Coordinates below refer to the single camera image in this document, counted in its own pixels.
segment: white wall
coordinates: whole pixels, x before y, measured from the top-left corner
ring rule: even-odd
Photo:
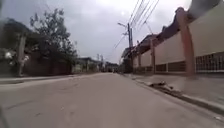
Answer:
[[[224,3],[190,24],[195,56],[224,51]]]
[[[137,56],[133,59],[133,67],[134,68],[138,67],[138,57]]]
[[[144,54],[141,55],[141,66],[147,67],[151,66],[151,51],[148,50]]]
[[[184,60],[183,45],[178,32],[155,47],[156,65]]]

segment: sidewalk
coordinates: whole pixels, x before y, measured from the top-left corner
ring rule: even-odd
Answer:
[[[224,112],[224,79],[197,76],[189,79],[184,76],[153,75],[139,76],[126,75],[127,77],[142,82],[145,85],[153,83],[166,83],[172,90],[180,92],[181,96],[218,108]]]
[[[73,77],[73,76],[74,75],[47,76],[47,77],[0,78],[0,84],[18,84],[18,83],[29,82],[29,81],[59,79],[59,78]]]

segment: road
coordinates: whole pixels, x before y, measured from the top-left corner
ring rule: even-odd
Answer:
[[[224,127],[216,115],[118,74],[34,83],[0,87],[10,128]]]

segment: curb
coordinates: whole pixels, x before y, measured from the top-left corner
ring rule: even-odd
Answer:
[[[19,84],[30,81],[39,81],[39,80],[50,80],[50,79],[60,79],[65,77],[73,77],[73,76],[55,76],[55,77],[44,77],[44,78],[27,78],[27,79],[9,79],[9,80],[1,80],[0,85],[2,84]]]
[[[137,80],[135,78],[130,78],[130,79],[132,79],[132,80],[134,80],[134,81],[136,81],[140,84],[144,84],[147,87],[150,87],[150,88],[156,89],[160,92],[163,92],[165,94],[168,94],[172,97],[178,98],[180,100],[186,101],[188,103],[197,105],[199,107],[202,107],[202,108],[205,108],[209,111],[212,111],[216,114],[224,116],[224,107],[217,104],[217,103],[213,103],[213,102],[210,102],[210,101],[207,101],[207,100],[204,100],[204,99],[188,96],[188,95],[182,94],[182,93],[177,92],[177,91],[170,91],[170,90],[168,90],[164,87],[150,86],[149,83],[146,83],[146,82],[141,81],[141,80]]]

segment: sky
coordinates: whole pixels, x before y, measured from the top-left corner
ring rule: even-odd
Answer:
[[[126,29],[117,23],[127,24],[138,0],[4,0],[1,19],[14,18],[29,27],[30,17],[36,12],[41,16],[44,11],[55,8],[64,9],[65,25],[71,33],[70,40],[76,42],[76,49],[81,57],[97,58],[118,63],[123,50],[128,47],[127,37],[115,46]],[[177,7],[189,8],[191,0],[160,0],[147,23],[153,33],[161,32],[169,25]],[[150,34],[147,25],[141,22],[133,25],[133,43],[141,41]]]

